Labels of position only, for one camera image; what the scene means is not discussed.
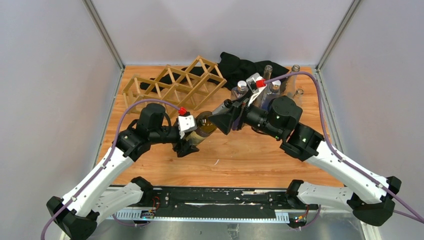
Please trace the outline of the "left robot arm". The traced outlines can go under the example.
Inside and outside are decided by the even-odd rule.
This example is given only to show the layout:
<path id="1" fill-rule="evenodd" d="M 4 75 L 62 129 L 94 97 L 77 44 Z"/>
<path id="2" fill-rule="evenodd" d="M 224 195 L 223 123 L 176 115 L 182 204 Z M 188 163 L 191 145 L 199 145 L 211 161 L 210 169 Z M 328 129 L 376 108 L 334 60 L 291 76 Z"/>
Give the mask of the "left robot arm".
<path id="1" fill-rule="evenodd" d="M 119 120 L 112 146 L 84 179 L 62 197 L 52 196 L 46 204 L 51 215 L 42 229 L 44 240 L 48 227 L 55 223 L 70 239 L 86 240 L 98 225 L 120 209 L 153 201 L 153 186 L 136 177 L 122 190 L 102 197 L 110 184 L 155 144 L 173 144 L 178 154 L 189 144 L 187 133 L 197 128 L 196 120 L 184 107 L 165 100 L 145 100 L 147 104 L 125 130 Z"/>

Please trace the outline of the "blue square bottle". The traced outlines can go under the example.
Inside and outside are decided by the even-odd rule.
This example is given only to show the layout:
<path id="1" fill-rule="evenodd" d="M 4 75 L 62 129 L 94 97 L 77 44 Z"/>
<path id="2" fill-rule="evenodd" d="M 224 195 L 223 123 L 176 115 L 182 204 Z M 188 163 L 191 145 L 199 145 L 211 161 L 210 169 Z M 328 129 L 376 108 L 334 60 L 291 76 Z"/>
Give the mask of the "blue square bottle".
<path id="1" fill-rule="evenodd" d="M 248 92 L 248 85 L 246 81 L 240 80 L 237 85 L 231 89 L 230 100 L 235 101 L 240 99 Z"/>
<path id="2" fill-rule="evenodd" d="M 275 80 L 268 83 L 263 91 L 263 95 L 260 99 L 259 107 L 263 110 L 269 111 L 271 101 L 280 96 L 281 81 Z"/>

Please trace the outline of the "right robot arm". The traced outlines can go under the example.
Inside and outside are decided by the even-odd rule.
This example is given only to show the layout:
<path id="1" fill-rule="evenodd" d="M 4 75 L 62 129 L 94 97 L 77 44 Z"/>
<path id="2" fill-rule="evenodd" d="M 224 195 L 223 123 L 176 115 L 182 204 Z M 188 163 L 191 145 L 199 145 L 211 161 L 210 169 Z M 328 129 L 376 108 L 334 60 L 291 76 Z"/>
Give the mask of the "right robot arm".
<path id="1" fill-rule="evenodd" d="M 342 182 L 341 187 L 330 187 L 295 179 L 285 192 L 290 208 L 328 206 L 351 212 L 366 224 L 382 226 L 395 211 L 393 197 L 399 192 L 401 181 L 366 170 L 337 151 L 322 134 L 300 122 L 302 112 L 287 96 L 273 99 L 267 110 L 241 98 L 230 101 L 209 120 L 224 134 L 232 130 L 234 123 L 251 126 L 280 141 L 280 148 L 290 157 L 314 165 Z"/>

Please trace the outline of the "dark green bottle silver foil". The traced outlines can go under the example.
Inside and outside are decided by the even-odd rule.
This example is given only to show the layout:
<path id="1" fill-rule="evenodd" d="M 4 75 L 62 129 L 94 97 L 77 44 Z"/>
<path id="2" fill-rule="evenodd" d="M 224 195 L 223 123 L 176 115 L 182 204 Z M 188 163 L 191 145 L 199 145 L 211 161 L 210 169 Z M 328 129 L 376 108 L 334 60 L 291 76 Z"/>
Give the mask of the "dark green bottle silver foil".
<path id="1" fill-rule="evenodd" d="M 197 128 L 192 131 L 185 140 L 190 142 L 194 146 L 198 146 L 206 138 L 208 138 L 213 132 L 216 131 L 217 127 L 209 120 L 212 115 L 220 114 L 229 109 L 232 104 L 232 100 L 226 99 L 221 105 L 219 105 L 213 111 L 203 111 L 196 118 Z"/>

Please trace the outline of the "clear bottle with black label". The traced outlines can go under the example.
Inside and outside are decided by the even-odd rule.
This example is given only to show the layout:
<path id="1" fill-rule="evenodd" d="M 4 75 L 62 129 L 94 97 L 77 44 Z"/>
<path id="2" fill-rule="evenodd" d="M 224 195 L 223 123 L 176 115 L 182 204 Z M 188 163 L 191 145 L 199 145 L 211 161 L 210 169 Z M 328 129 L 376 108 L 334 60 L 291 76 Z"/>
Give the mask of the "clear bottle with black label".
<path id="1" fill-rule="evenodd" d="M 301 67 L 297 64 L 294 64 L 291 67 L 291 73 L 299 72 Z M 287 77 L 285 81 L 285 89 L 283 91 L 284 96 L 288 96 L 289 98 L 293 99 L 294 95 L 296 93 L 296 79 L 297 75 L 291 75 Z"/>

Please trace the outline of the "clear bottle with white label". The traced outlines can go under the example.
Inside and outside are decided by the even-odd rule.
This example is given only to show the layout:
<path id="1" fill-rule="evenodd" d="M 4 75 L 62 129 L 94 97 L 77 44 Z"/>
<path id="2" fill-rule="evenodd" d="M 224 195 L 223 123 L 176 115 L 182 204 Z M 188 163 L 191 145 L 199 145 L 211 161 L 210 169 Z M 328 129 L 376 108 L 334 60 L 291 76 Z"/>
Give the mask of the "clear bottle with white label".
<path id="1" fill-rule="evenodd" d="M 271 65 L 266 65 L 264 67 L 263 75 L 262 75 L 263 80 L 261 80 L 261 86 L 262 87 L 265 87 L 266 86 L 266 84 L 264 82 L 266 80 L 269 80 L 271 78 L 272 71 L 273 71 L 273 67 Z"/>

